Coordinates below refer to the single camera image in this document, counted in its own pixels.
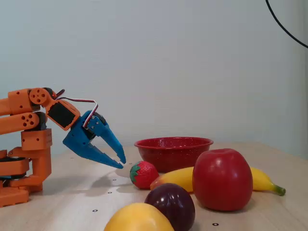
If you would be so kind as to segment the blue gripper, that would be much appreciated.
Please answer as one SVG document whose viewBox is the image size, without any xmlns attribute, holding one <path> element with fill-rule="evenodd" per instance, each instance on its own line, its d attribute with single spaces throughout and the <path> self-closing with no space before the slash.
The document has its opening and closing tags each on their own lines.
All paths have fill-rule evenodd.
<svg viewBox="0 0 308 231">
<path fill-rule="evenodd" d="M 93 115 L 91 117 L 91 120 L 88 122 L 88 130 L 83 127 L 89 114 L 90 110 L 77 119 L 76 123 L 71 127 L 69 133 L 63 140 L 63 144 L 80 157 L 110 167 L 122 169 L 122 164 L 110 158 L 106 153 L 103 153 L 96 146 L 91 144 L 96 136 L 101 137 L 116 152 L 120 161 L 123 164 L 126 163 L 126 156 L 122 144 L 101 115 Z"/>
</svg>

